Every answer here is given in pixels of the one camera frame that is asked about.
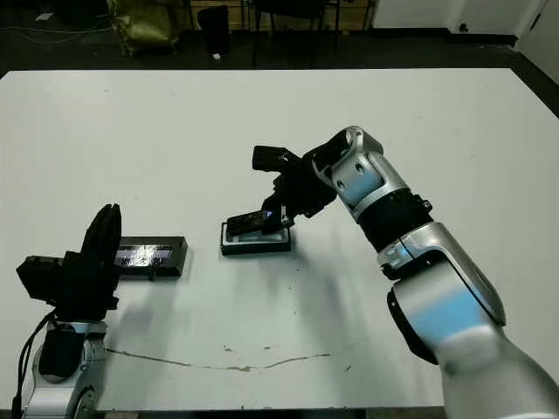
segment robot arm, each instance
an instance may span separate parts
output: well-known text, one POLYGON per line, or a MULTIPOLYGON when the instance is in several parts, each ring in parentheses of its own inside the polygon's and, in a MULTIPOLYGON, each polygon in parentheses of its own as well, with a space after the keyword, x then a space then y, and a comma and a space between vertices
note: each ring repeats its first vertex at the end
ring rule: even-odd
POLYGON ((497 292, 370 135, 348 127, 301 159, 255 148, 253 167, 281 173, 263 210, 282 217, 263 232, 342 199, 394 281, 388 306, 410 350, 441 369, 451 419, 559 418, 559 388, 503 333, 497 292))
MULTIPOLYGON (((114 257, 120 240, 119 206, 106 205, 87 230, 80 253, 68 251, 64 259, 28 257, 17 268, 30 297, 55 307, 32 362, 33 390, 24 417, 84 419, 94 413, 105 364, 107 325, 102 320, 118 302, 114 257)), ((22 415, 24 370, 12 419, 22 415)))

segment white table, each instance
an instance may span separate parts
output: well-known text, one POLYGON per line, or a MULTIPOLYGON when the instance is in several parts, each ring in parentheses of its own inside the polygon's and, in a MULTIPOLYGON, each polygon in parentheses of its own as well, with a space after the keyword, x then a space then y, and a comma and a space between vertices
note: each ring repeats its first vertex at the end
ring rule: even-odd
POLYGON ((15 268, 78 250, 104 204, 124 235, 185 235, 175 283, 122 282, 100 409, 442 404, 386 308, 390 282, 340 202, 291 253, 223 258, 220 223, 272 174, 257 144, 303 154, 362 125, 493 281, 508 336, 559 380, 559 123, 509 70, 12 72, 0 80, 0 408, 47 306, 15 268))

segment yellow bag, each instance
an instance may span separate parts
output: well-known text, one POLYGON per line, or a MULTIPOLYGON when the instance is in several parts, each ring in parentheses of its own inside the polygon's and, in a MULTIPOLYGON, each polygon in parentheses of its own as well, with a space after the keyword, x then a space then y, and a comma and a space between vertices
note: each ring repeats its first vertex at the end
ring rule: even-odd
POLYGON ((113 29, 128 56, 149 48, 175 48, 182 0, 107 0, 113 29))

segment dark floor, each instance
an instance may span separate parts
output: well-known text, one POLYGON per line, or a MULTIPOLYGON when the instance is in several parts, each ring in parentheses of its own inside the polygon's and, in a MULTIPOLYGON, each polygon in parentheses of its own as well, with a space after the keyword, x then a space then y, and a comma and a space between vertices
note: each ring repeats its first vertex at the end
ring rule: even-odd
MULTIPOLYGON (((248 33, 233 33, 231 52, 223 56, 221 62, 215 62, 206 51, 199 32, 185 32, 177 52, 151 52, 128 58, 121 55, 110 30, 75 36, 2 29, 7 26, 48 30, 107 28, 107 20, 101 18, 81 17, 68 22, 55 15, 47 22, 35 22, 35 16, 47 6, 42 7, 43 10, 37 6, 15 7, 13 3, 0 5, 0 77, 10 70, 253 68, 252 35, 248 33)), ((274 37, 261 35, 256 68, 308 68, 315 35, 310 32, 280 32, 274 37)), ((444 37, 374 38, 361 32, 339 36, 336 49, 334 35, 323 32, 313 65, 313 68, 417 67, 512 68, 559 116, 559 86, 506 45, 456 44, 444 37)))

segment chair leg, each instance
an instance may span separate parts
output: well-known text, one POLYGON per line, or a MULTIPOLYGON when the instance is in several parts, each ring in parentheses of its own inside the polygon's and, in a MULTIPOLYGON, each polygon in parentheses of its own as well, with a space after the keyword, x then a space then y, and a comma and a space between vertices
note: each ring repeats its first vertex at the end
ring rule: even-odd
POLYGON ((324 22, 324 10, 322 10, 322 13, 319 15, 318 18, 318 28, 316 28, 316 36, 314 38, 314 45, 313 45, 313 50, 311 52, 311 62, 309 64, 309 68, 314 67, 314 59, 316 57, 316 51, 318 50, 318 46, 321 40, 321 28, 323 22, 324 22))
POLYGON ((252 42, 252 66, 256 67, 256 51, 259 46, 259 32, 260 32, 260 18, 262 12, 259 9, 255 9, 256 15, 256 31, 254 32, 254 41, 252 42))
POLYGON ((367 0, 367 9, 365 9, 365 19, 363 20, 363 30, 366 31, 367 28, 367 21, 369 20, 369 11, 370 11, 370 3, 371 0, 367 0))
POLYGON ((194 25, 194 16, 192 15, 192 3, 189 0, 189 17, 190 17, 190 28, 195 31, 196 26, 194 25))
POLYGON ((245 0, 240 0, 241 2, 241 31, 245 30, 245 0))
POLYGON ((338 35, 340 33, 340 3, 342 0, 337 0, 335 2, 335 34, 334 34, 334 41, 335 41, 335 49, 338 49, 338 35))

